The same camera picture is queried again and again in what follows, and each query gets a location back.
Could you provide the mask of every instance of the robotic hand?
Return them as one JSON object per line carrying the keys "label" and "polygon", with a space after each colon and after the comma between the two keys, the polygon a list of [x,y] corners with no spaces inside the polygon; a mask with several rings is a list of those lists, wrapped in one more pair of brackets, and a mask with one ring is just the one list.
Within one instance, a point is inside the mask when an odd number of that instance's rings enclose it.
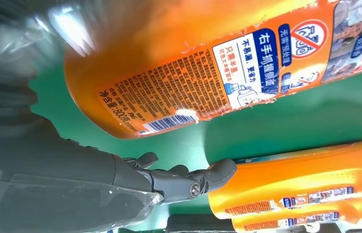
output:
{"label": "robotic hand", "polygon": [[[54,55],[63,43],[39,17],[59,2],[71,1],[0,1],[0,233],[101,232],[144,220],[154,205],[222,187],[236,170],[231,160],[193,172],[150,170],[154,153],[121,159],[80,146],[30,111],[37,97],[28,84],[37,64],[61,61]],[[102,9],[101,1],[80,2],[79,11]]]}

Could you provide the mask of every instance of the white label section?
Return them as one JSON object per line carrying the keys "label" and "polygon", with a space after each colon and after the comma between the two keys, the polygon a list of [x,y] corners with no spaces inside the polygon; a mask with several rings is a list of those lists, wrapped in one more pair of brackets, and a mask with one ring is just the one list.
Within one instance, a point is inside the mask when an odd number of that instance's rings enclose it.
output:
{"label": "white label section", "polygon": [[262,93],[252,33],[214,46],[213,52],[232,109],[246,107],[275,96]]}

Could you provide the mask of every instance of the person photo on label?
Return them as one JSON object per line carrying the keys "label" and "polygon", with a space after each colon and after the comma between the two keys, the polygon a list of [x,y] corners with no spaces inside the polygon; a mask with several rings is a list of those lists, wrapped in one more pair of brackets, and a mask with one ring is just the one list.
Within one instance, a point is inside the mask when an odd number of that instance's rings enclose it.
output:
{"label": "person photo on label", "polygon": [[322,83],[329,82],[332,80],[337,80],[346,77],[350,73],[352,73],[355,68],[357,67],[357,63],[348,63],[346,61],[342,61],[341,63],[336,63],[333,65],[328,65],[328,68],[325,72],[323,79],[321,80]]}
{"label": "person photo on label", "polygon": [[334,28],[333,33],[331,51],[336,51],[362,35],[362,21],[349,25],[345,19]]}

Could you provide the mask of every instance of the plastic wrap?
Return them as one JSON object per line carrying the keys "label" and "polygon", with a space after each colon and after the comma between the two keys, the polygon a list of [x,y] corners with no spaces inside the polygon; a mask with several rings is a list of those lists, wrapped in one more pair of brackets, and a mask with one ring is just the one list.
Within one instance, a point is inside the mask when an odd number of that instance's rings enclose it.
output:
{"label": "plastic wrap", "polygon": [[143,221],[163,198],[103,183],[2,176],[0,233],[102,232]]}

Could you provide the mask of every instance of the circular logo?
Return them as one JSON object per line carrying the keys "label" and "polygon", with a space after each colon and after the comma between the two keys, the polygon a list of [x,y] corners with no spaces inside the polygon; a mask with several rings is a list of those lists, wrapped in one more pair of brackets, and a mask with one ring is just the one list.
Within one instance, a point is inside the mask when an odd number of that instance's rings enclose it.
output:
{"label": "circular logo", "polygon": [[320,50],[328,37],[328,28],[320,20],[298,24],[291,31],[292,55],[296,59],[309,57]]}

